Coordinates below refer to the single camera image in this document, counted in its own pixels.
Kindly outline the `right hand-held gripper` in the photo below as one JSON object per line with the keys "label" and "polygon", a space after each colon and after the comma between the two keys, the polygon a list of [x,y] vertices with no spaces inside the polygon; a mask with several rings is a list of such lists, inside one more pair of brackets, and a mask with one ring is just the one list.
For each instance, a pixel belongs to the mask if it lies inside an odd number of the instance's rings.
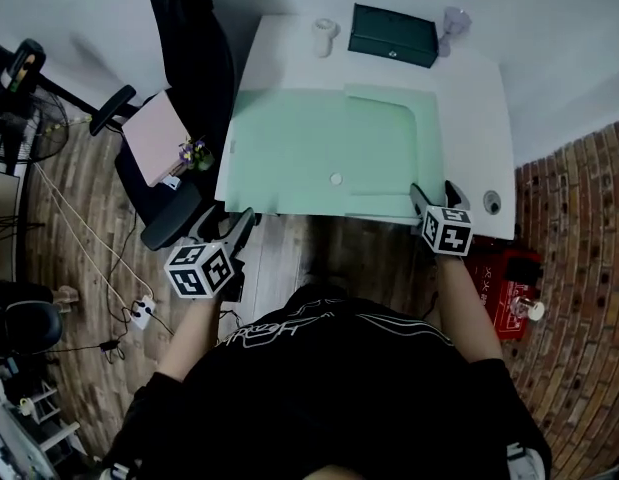
{"label": "right hand-held gripper", "polygon": [[410,185],[410,199],[421,219],[420,236],[434,254],[464,257],[473,239],[470,201],[452,181],[445,181],[446,207],[432,206],[421,188]]}

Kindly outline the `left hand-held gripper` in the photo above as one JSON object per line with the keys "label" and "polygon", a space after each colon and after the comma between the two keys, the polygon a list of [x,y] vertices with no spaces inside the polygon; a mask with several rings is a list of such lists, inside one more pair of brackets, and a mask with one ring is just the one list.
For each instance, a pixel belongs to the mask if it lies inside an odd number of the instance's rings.
{"label": "left hand-held gripper", "polygon": [[229,232],[228,240],[216,240],[223,215],[221,205],[206,210],[189,230],[192,240],[175,246],[164,264],[166,276],[180,298],[212,299],[220,295],[228,302],[241,301],[245,275],[238,254],[255,225],[255,212],[247,208]]}

